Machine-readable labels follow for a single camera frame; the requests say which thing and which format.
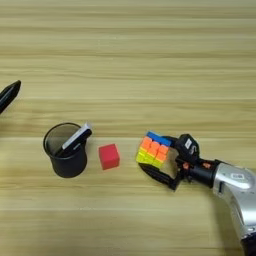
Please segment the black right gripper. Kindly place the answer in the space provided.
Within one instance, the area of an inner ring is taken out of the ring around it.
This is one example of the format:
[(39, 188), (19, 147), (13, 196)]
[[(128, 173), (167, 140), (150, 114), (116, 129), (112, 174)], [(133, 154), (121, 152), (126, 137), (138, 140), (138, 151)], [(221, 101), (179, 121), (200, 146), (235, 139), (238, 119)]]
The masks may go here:
[[(176, 149), (178, 138), (171, 136), (162, 137), (171, 143), (171, 148)], [(188, 180), (189, 182), (197, 181), (209, 188), (213, 187), (217, 167), (220, 164), (219, 160), (210, 161), (199, 159), (195, 163), (190, 163), (188, 161), (182, 160), (180, 157), (177, 157), (175, 161), (178, 167), (178, 173), (174, 179), (153, 165), (140, 163), (139, 166), (152, 179), (166, 185), (173, 191), (176, 190), (179, 183), (184, 179)]]

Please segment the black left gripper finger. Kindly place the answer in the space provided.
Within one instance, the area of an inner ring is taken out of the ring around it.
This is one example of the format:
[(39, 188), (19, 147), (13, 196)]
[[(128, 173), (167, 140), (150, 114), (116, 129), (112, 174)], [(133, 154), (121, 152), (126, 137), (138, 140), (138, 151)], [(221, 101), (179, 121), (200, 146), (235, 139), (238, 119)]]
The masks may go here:
[(20, 91), (21, 81), (8, 85), (0, 92), (0, 114), (11, 104)]

